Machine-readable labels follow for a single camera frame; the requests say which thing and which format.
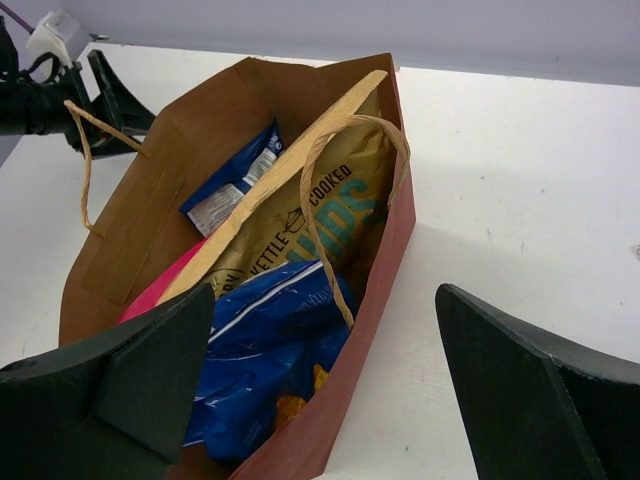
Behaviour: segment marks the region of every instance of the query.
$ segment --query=paper bag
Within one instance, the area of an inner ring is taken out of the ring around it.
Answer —
[[[62,302],[61,344],[112,326],[127,305],[199,241],[179,206],[274,117],[286,147],[300,145],[305,131],[313,142],[308,129],[321,123],[332,105],[375,70],[387,72],[374,89],[379,115],[402,128],[390,55],[318,69],[246,59],[167,106],[145,139],[147,154],[138,155],[96,222],[104,237],[89,235],[69,274]],[[355,111],[344,113],[357,113],[370,93],[355,105]],[[389,155],[393,158],[395,151],[390,149]],[[396,180],[401,170],[397,161]],[[390,180],[389,189],[394,179]],[[407,175],[380,228],[379,245],[368,247],[373,261],[360,310],[329,379],[307,407],[232,478],[302,480],[322,473],[414,223]],[[229,222],[223,227],[240,228]],[[203,264],[202,275],[209,269]],[[221,479],[228,473],[196,446],[185,449],[170,478]]]

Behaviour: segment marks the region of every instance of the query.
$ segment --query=white surface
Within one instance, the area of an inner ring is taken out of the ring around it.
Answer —
[[[156,112],[241,58],[102,48]],[[411,68],[397,75],[418,225],[323,478],[474,479],[435,290],[458,284],[640,362],[640,262],[630,249],[640,244],[640,89]],[[91,218],[131,159],[95,162]],[[81,176],[81,157],[57,136],[23,139],[0,169],[0,364],[56,344],[62,288],[86,237]]]
[[[117,43],[638,85],[637,0],[64,0]]]

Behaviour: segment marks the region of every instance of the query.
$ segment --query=paper bag handle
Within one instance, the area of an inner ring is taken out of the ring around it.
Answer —
[[[309,149],[309,153],[307,154],[307,159],[304,162],[302,167],[302,173],[300,174],[300,207],[302,208],[302,214],[304,216],[305,222],[309,226],[309,233],[311,234],[311,239],[313,240],[313,244],[316,247],[316,251],[320,256],[320,260],[322,260],[322,265],[324,267],[324,271],[329,279],[329,285],[333,292],[333,298],[338,306],[338,309],[342,313],[349,330],[353,328],[354,320],[353,314],[347,303],[344,300],[344,296],[342,295],[342,291],[340,290],[340,286],[338,285],[338,280],[333,271],[333,267],[331,266],[331,262],[329,262],[329,258],[324,250],[324,246],[320,241],[320,235],[318,234],[318,228],[316,227],[313,213],[311,211],[311,181],[313,178],[313,170],[320,157],[320,154],[326,147],[327,143],[331,139],[333,135],[336,133],[340,133],[343,130],[354,127],[358,125],[365,124],[374,124],[378,127],[381,127],[384,133],[389,137],[393,146],[396,147],[398,155],[401,158],[401,166],[399,175],[396,176],[396,180],[394,182],[393,188],[391,189],[391,193],[389,194],[389,200],[387,202],[387,206],[391,206],[393,199],[398,191],[398,188],[402,185],[407,172],[409,171],[409,158],[411,156],[411,150],[409,148],[409,143],[407,142],[406,137],[403,133],[398,130],[398,128],[388,120],[379,117],[372,117],[369,115],[347,115],[343,117],[337,118],[331,126],[316,140],[313,142],[313,145]]]
[[[121,142],[126,143],[136,152],[144,155],[147,158],[149,157],[149,155],[147,155],[142,145],[140,145],[138,142],[134,142],[124,133],[116,130],[111,125],[103,122],[102,120],[98,120],[90,113],[85,112],[71,100],[65,100],[64,106],[67,107],[69,113],[71,113],[71,116],[73,117],[73,120],[76,122],[76,127],[78,127],[78,133],[80,134],[80,142],[82,143],[82,151],[84,154],[84,178],[82,180],[82,195],[80,197],[80,215],[82,217],[82,224],[90,232],[93,232],[96,235],[104,238],[104,233],[102,233],[102,231],[89,220],[89,212],[87,210],[87,206],[89,203],[89,187],[91,186],[91,162],[93,161],[93,157],[91,155],[91,147],[89,146],[87,135],[84,131],[84,127],[82,126],[81,117],[92,125],[98,127],[103,132],[106,132],[109,135],[114,136]]]

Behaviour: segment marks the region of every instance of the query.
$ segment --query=pink item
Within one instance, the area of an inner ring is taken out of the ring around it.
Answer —
[[[187,263],[189,263],[189,260],[198,253],[198,250],[200,250],[206,240],[206,238],[203,238],[195,246],[191,247],[187,253],[176,260],[173,265],[160,275],[155,282],[149,285],[145,291],[142,292],[131,305],[129,305],[129,308],[127,308],[122,314],[118,323],[126,322],[127,320],[148,312],[155,307],[162,294],[167,290],[167,288],[169,288],[169,285],[171,285],[173,279],[176,278],[178,273],[180,273]]]

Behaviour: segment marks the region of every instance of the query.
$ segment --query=blue wrapper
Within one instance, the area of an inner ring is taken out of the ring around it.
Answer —
[[[284,151],[278,124],[263,130],[231,157],[180,207],[180,212],[208,237],[231,214],[242,197],[255,185]]]
[[[356,303],[342,279],[347,305]],[[218,300],[185,445],[242,461],[273,433],[283,395],[309,401],[349,335],[319,261],[285,264]]]

